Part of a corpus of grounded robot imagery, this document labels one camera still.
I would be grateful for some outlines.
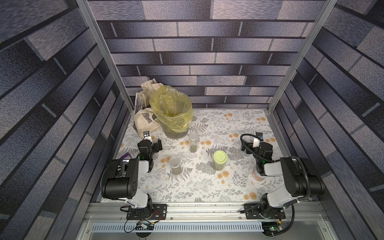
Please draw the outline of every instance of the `gray brick pattern wall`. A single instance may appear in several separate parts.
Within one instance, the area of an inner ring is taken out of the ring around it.
[[[179,87],[194,107],[213,108],[265,108],[323,4],[89,1],[133,101],[140,84],[155,78]]]
[[[384,239],[383,16],[383,1],[339,0],[274,111],[339,239]]]
[[[127,105],[75,0],[0,15],[0,238],[75,239]]]

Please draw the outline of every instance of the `red wire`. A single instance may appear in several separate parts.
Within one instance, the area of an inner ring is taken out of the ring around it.
[[[154,210],[154,211],[159,214],[159,217],[160,217],[159,221],[160,221],[161,220],[161,214],[158,211],[156,211],[156,210]]]

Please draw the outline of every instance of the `clear plastic jar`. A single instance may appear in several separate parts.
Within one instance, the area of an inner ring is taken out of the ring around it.
[[[221,171],[224,169],[224,166],[227,160],[228,160],[227,154],[224,151],[218,150],[214,153],[212,167],[216,171]]]
[[[199,148],[199,135],[197,132],[190,132],[189,133],[189,151],[190,152],[197,152]]]
[[[179,175],[182,171],[181,161],[178,157],[171,157],[169,159],[169,166],[173,175]]]
[[[252,172],[252,177],[258,181],[258,182],[262,182],[264,181],[264,179],[266,178],[266,176],[261,176],[260,173],[257,172],[257,168],[255,166],[253,172]]]

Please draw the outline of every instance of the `floral tablecloth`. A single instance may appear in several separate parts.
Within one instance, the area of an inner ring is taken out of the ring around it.
[[[199,149],[189,152],[188,135],[180,140],[165,136],[162,129],[152,133],[156,142],[161,139],[163,150],[154,154],[150,173],[139,174],[138,188],[152,197],[153,202],[246,202],[259,201],[266,192],[283,185],[282,177],[267,177],[258,182],[252,177],[255,159],[242,152],[240,135],[262,132],[264,140],[273,145],[272,159],[282,157],[273,132],[261,109],[195,109],[192,131],[199,134]],[[140,137],[128,125],[118,157],[126,152],[136,156]],[[217,150],[228,154],[222,171],[212,168],[212,155]],[[181,159],[182,173],[170,172],[169,159]],[[102,202],[115,202],[102,199]]]

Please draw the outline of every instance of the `glass jar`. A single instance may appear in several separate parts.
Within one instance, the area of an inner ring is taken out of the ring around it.
[[[189,151],[190,152],[197,152],[197,149],[199,148],[199,135],[197,132],[190,132],[189,133]]]

